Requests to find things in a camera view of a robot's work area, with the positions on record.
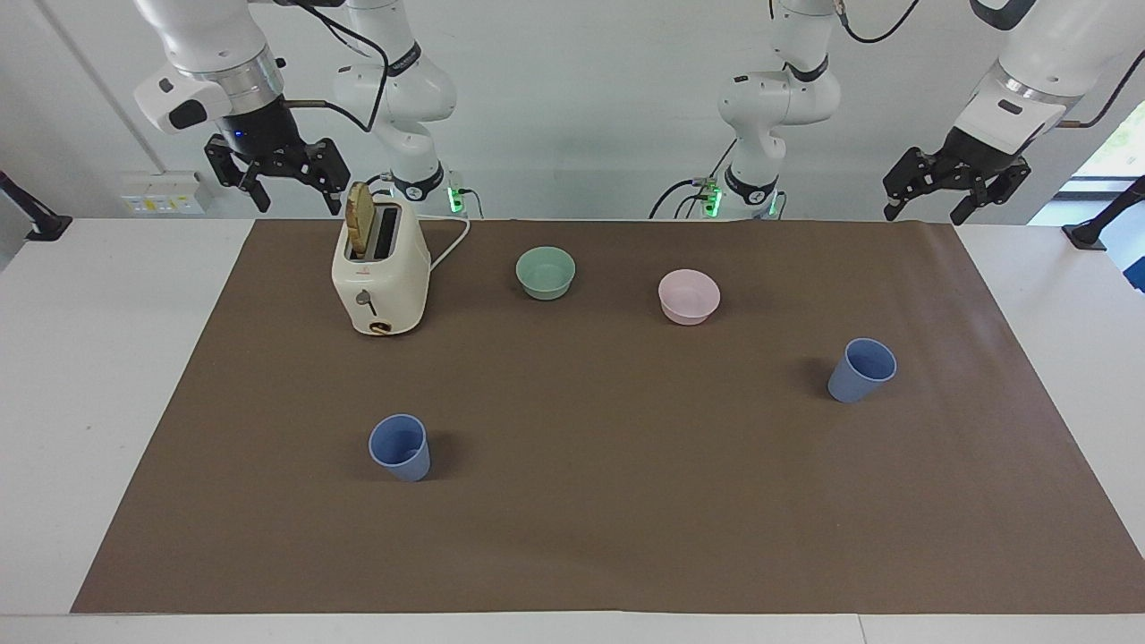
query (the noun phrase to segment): green indicator light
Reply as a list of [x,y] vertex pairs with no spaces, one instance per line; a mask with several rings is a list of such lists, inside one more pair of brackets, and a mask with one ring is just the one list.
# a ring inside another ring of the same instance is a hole
[[449,206],[453,212],[461,212],[465,210],[465,199],[452,186],[449,188]]
[[713,188],[711,196],[708,197],[708,203],[704,204],[704,214],[708,217],[719,217],[719,204],[724,201],[724,191],[719,188]]

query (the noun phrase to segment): blue cup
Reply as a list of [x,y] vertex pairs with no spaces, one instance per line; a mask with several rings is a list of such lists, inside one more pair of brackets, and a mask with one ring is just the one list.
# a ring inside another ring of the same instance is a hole
[[396,414],[370,432],[370,457],[398,479],[413,482],[429,473],[426,427],[409,414]]
[[843,359],[835,367],[827,391],[839,402],[859,402],[894,377],[899,363],[886,345],[870,338],[847,343]]

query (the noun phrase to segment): black cable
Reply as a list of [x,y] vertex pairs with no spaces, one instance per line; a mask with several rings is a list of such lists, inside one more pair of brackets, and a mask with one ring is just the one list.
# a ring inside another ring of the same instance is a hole
[[374,42],[373,40],[370,40],[369,38],[362,36],[361,33],[358,33],[358,32],[356,32],[356,31],[354,31],[354,30],[352,30],[352,29],[342,25],[341,23],[326,17],[324,14],[322,14],[321,11],[318,11],[317,9],[315,9],[314,5],[310,5],[307,0],[292,0],[292,1],[295,5],[298,5],[303,11],[306,11],[306,13],[310,14],[311,16],[318,18],[322,22],[322,24],[326,25],[327,30],[330,30],[330,31],[334,31],[334,30],[340,31],[340,32],[345,33],[346,36],[349,36],[350,38],[354,38],[354,39],[358,40],[360,42],[363,42],[363,44],[368,45],[371,49],[373,49],[374,52],[377,52],[379,56],[381,56],[381,63],[382,63],[382,66],[381,66],[381,80],[378,83],[378,94],[373,99],[373,110],[371,110],[371,112],[370,112],[370,120],[369,120],[369,123],[366,123],[363,126],[361,120],[358,120],[357,118],[355,118],[353,115],[350,115],[345,109],[339,108],[338,105],[334,105],[333,103],[326,103],[326,105],[324,105],[327,109],[334,110],[335,112],[341,113],[342,116],[346,116],[347,118],[353,119],[355,124],[358,124],[358,127],[362,127],[362,129],[364,129],[365,132],[370,132],[371,129],[373,129],[374,121],[378,120],[378,110],[381,109],[381,93],[386,89],[386,83],[389,80],[389,56],[386,54],[386,50],[382,49],[377,42]]
[[668,199],[668,197],[671,196],[672,193],[679,190],[680,188],[685,188],[687,186],[692,186],[692,179],[685,179],[684,181],[680,181],[679,183],[674,183],[668,190],[664,190],[664,194],[661,195],[660,199],[656,201],[656,205],[652,206],[652,212],[648,213],[648,219],[655,219],[656,218],[656,211],[660,210],[660,206],[663,205],[663,203]]
[[337,31],[334,31],[334,28],[330,26],[329,24],[325,25],[325,26],[326,26],[326,31],[330,32],[330,36],[333,36],[335,39],[338,39],[338,41],[341,42],[342,45],[345,45],[347,49],[349,49],[350,52],[354,52],[358,56],[365,56],[366,58],[370,57],[370,55],[366,54],[365,52],[362,52],[361,49],[357,49],[353,45],[350,45],[349,40],[346,40],[345,38],[342,38],[342,34],[340,34]]
[[1097,125],[1098,121],[1105,118],[1105,115],[1108,113],[1110,108],[1113,107],[1113,103],[1118,100],[1118,96],[1121,95],[1121,91],[1126,88],[1126,84],[1129,83],[1129,79],[1132,78],[1134,72],[1137,71],[1137,66],[1142,64],[1142,60],[1145,60],[1145,49],[1143,49],[1140,54],[1137,54],[1137,60],[1134,61],[1134,64],[1129,65],[1129,70],[1126,71],[1126,76],[1121,77],[1121,83],[1118,84],[1118,88],[1113,91],[1113,94],[1110,95],[1110,100],[1105,102],[1105,107],[1101,108],[1101,111],[1098,112],[1096,117],[1093,117],[1093,120],[1085,123],[1072,121],[1069,123],[1069,125],[1059,125],[1058,127],[1068,127],[1071,129],[1087,129],[1089,127],[1093,127],[1095,125]]
[[[732,148],[735,147],[736,141],[737,141],[736,139],[732,139],[732,144],[728,146],[726,150],[724,150],[724,156],[720,157],[718,162],[716,162],[716,167],[713,167],[712,171],[708,173],[708,179],[716,179],[716,173],[719,172],[719,166],[724,165],[724,162],[727,160],[727,156],[732,154]],[[696,190],[697,201],[698,197],[703,195],[703,191],[704,191],[703,188]],[[692,202],[692,205],[688,206],[688,214],[684,219],[692,219],[692,210],[694,207],[696,207],[696,202]]]
[[680,211],[684,210],[684,204],[686,204],[688,202],[692,202],[692,205],[696,205],[696,202],[698,202],[701,199],[703,199],[703,197],[695,197],[695,196],[693,196],[693,197],[684,197],[682,199],[680,199],[680,205],[676,206],[676,214],[672,215],[672,219],[679,219],[680,218]]
[[879,36],[877,38],[863,38],[861,36],[859,36],[858,33],[855,33],[851,29],[851,21],[847,18],[847,11],[846,11],[846,9],[844,9],[843,13],[839,14],[839,22],[843,23],[843,29],[847,32],[847,34],[851,38],[854,38],[855,40],[858,40],[859,42],[862,42],[863,45],[874,45],[876,42],[882,42],[882,41],[886,40],[891,36],[893,36],[895,31],[899,31],[899,28],[902,26],[902,23],[907,22],[907,18],[910,17],[910,14],[914,13],[915,7],[917,7],[917,6],[918,6],[918,0],[913,0],[910,2],[910,6],[907,7],[906,13],[903,13],[902,17],[899,18],[899,22],[894,23],[894,26],[892,26],[890,31],[887,31],[886,33],[884,33],[883,36]]
[[354,125],[358,126],[362,132],[370,132],[366,124],[362,123],[358,117],[350,113],[349,110],[341,105],[335,105],[330,101],[286,101],[286,108],[291,110],[308,110],[308,109],[322,109],[322,110],[333,110],[344,117],[348,118]]
[[461,188],[457,193],[459,195],[473,195],[473,197],[477,199],[477,217],[480,217],[481,219],[485,218],[485,209],[482,207],[481,195],[479,195],[476,190],[473,190],[471,188]]

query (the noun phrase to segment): bread slice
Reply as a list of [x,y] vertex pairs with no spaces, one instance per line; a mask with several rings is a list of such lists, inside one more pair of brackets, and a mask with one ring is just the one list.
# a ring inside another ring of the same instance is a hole
[[355,257],[365,256],[373,212],[373,195],[370,194],[370,187],[362,182],[350,186],[350,194],[346,199],[346,228],[349,230],[350,246]]

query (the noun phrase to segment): pink bowl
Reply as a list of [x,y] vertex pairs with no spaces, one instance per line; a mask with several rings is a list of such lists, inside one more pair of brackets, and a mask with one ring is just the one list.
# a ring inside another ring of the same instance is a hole
[[719,286],[698,270],[673,270],[660,281],[660,307],[672,322],[694,327],[719,307]]

